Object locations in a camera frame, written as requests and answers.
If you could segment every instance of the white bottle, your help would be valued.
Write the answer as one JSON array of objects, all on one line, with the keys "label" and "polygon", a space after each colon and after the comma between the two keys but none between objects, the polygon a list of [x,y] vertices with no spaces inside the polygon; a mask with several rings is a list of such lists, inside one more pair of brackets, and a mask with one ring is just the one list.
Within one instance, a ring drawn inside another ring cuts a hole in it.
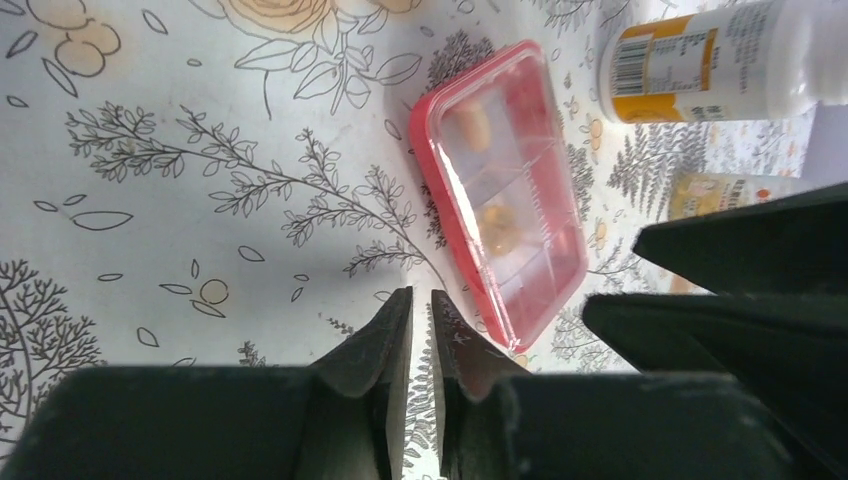
[{"label": "white bottle", "polygon": [[779,119],[848,104],[848,5],[766,0],[613,37],[599,92],[613,121]]}]

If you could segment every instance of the transparent lid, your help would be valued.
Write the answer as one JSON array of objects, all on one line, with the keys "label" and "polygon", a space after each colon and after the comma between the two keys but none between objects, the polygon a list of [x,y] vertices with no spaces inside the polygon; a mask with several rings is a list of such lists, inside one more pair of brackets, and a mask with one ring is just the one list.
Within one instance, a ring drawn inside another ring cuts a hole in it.
[{"label": "transparent lid", "polygon": [[437,96],[428,130],[452,200],[440,214],[462,225],[448,242],[473,259],[463,273],[489,333],[523,351],[582,281],[586,254],[544,57],[509,53]]}]

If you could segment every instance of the white bottle cap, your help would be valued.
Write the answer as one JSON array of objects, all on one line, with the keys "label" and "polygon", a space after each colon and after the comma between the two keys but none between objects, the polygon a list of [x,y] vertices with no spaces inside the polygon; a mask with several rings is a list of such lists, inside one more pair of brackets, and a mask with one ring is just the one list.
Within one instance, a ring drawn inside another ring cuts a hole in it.
[{"label": "white bottle cap", "polygon": [[824,105],[848,104],[848,5],[822,8],[813,31],[810,93]]}]

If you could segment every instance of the table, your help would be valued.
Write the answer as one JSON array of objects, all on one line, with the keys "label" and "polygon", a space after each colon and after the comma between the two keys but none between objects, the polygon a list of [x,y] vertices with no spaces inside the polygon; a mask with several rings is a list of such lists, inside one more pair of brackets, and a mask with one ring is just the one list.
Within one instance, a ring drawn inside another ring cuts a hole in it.
[{"label": "table", "polygon": [[580,322],[667,291],[630,253],[681,173],[798,175],[812,113],[624,126],[599,54],[694,0],[0,1],[0,455],[50,389],[109,364],[306,364],[416,288],[406,478],[436,477],[427,300],[485,331],[409,151],[409,109],[503,45],[550,59],[590,271],[534,372],[630,367]]}]

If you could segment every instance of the red pill box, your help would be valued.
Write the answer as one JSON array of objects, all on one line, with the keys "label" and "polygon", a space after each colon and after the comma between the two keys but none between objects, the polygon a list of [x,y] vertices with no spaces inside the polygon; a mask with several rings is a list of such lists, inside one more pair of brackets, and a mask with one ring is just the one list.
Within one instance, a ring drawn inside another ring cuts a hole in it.
[{"label": "red pill box", "polygon": [[412,146],[491,337],[526,351],[586,275],[542,49],[498,51],[412,109]]}]

